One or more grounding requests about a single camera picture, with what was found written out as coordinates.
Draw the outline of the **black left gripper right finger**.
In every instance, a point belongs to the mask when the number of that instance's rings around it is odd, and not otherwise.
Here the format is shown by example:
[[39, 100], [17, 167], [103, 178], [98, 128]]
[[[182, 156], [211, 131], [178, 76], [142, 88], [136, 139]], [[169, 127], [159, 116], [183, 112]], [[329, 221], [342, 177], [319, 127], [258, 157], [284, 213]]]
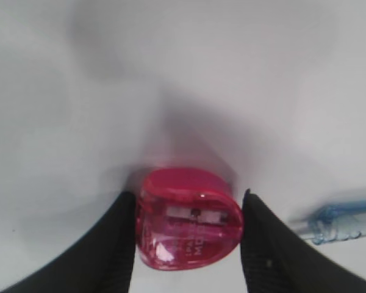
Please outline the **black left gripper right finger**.
[[240, 243], [248, 292], [366, 292], [366, 280], [331, 261], [246, 190]]

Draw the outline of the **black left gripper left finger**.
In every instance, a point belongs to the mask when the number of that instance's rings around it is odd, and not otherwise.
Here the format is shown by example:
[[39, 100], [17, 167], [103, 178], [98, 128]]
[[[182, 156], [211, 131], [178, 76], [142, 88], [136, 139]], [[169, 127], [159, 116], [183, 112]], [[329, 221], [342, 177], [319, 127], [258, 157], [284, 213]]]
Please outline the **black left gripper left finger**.
[[135, 195], [122, 192], [60, 256], [6, 292], [128, 292], [135, 257]]

